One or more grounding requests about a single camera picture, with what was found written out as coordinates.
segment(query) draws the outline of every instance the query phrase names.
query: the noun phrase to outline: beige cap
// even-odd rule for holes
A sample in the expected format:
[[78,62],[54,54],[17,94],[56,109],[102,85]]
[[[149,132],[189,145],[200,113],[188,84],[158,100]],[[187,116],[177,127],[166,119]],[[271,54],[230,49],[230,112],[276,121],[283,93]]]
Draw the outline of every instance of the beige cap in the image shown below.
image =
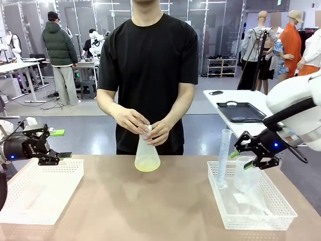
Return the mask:
[[299,23],[304,23],[304,21],[302,20],[302,13],[298,10],[292,10],[291,12],[289,12],[288,17],[296,19]]

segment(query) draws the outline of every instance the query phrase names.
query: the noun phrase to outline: black cap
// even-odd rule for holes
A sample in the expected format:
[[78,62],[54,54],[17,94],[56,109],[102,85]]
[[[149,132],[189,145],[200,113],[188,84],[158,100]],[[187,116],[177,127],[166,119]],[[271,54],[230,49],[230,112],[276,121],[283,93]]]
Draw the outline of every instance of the black cap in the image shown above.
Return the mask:
[[56,19],[60,20],[58,13],[53,11],[48,12],[48,21],[54,22]]

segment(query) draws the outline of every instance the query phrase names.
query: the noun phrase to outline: mannequin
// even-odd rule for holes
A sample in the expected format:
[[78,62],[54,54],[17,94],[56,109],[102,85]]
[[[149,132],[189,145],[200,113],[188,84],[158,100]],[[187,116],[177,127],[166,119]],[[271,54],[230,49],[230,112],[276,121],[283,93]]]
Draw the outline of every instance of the mannequin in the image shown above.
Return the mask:
[[295,26],[298,23],[304,23],[302,13],[297,10],[289,12],[289,23],[286,25],[279,40],[275,44],[274,53],[279,56],[277,75],[279,83],[292,78],[301,56],[301,38]]
[[321,27],[305,42],[305,51],[300,62],[297,64],[299,76],[313,74],[321,67]]
[[[265,20],[267,18],[267,12],[261,11],[257,18],[257,27],[247,31],[241,50],[241,63],[242,63],[242,77],[240,79],[237,89],[251,89],[253,82],[256,81],[255,68],[258,62],[258,55],[261,49],[263,33],[265,28]],[[268,31],[270,40],[275,43],[277,37],[272,30]]]
[[[276,35],[277,38],[283,32],[283,29],[280,27],[271,27],[271,30]],[[263,51],[263,59],[261,61],[259,78],[257,80],[257,90],[261,91],[262,83],[264,93],[267,95],[269,90],[269,79],[274,78],[274,71],[278,67],[278,57],[273,54],[275,43],[273,43],[270,38],[266,39]]]

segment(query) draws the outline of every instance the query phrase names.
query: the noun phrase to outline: orange garment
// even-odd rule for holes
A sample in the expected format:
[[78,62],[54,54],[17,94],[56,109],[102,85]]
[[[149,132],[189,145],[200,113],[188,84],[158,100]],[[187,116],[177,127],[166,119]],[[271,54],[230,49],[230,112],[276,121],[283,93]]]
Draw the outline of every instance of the orange garment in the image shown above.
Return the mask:
[[313,74],[316,73],[320,70],[320,68],[317,68],[315,66],[312,65],[304,65],[302,67],[302,69],[299,71],[299,76],[304,76],[304,75],[308,75],[308,74]]
[[295,75],[295,70],[298,62],[301,60],[301,38],[292,24],[287,24],[283,33],[280,35],[285,54],[294,55],[294,59],[286,59],[285,65],[289,68],[287,78],[292,78]]

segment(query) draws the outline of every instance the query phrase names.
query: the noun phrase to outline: smartphone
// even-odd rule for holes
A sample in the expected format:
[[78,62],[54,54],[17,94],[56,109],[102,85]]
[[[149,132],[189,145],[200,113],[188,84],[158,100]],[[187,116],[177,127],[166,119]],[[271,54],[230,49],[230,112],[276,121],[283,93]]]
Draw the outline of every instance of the smartphone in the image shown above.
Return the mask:
[[214,92],[210,92],[210,95],[217,95],[217,94],[223,94],[223,92],[220,91],[220,90],[214,91]]

